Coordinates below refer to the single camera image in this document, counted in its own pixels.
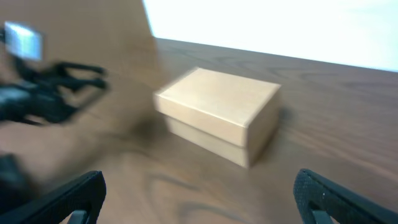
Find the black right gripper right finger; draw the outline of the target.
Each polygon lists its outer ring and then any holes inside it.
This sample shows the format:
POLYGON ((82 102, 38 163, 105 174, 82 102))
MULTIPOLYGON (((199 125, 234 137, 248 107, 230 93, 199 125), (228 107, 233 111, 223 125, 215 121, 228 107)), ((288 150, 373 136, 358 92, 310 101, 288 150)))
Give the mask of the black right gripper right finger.
POLYGON ((302 221, 317 223, 397 223, 386 209, 310 169, 296 175, 293 195, 302 221))

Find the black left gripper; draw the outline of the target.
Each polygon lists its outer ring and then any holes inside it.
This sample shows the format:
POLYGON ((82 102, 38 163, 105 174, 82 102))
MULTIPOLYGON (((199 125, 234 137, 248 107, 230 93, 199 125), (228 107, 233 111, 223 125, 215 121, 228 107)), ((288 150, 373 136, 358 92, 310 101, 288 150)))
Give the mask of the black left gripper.
POLYGON ((1 121, 37 124, 36 121, 26 118, 33 115, 49 123, 63 123, 79 112, 79 108, 87 108, 100 99, 108 89, 108 84, 100 77, 77 79, 67 72, 68 69, 86 70, 105 76, 106 70, 102 67, 56 62, 38 72, 21 58, 14 57, 12 60, 21 80, 1 85, 1 121), (78 97, 78 105, 69 105, 66 102, 58 90, 60 86, 69 89, 73 96, 78 97), (85 88, 96 90, 84 98, 82 91, 85 91, 85 88))

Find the brown cardboard box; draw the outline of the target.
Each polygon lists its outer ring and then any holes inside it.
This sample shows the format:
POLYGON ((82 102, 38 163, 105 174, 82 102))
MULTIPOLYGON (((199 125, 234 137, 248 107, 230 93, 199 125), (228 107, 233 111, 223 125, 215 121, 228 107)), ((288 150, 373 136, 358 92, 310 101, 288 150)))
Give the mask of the brown cardboard box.
POLYGON ((281 85, 193 68, 154 92, 171 133, 249 168, 279 123, 281 85))

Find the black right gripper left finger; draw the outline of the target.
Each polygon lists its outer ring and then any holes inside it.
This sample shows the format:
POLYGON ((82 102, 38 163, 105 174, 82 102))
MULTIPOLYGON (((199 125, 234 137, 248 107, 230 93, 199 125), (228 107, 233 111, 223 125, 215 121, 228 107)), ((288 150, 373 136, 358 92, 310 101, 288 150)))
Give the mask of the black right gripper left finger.
POLYGON ((1 223, 96 224, 106 197, 103 173, 89 171, 52 192, 1 215, 1 223))

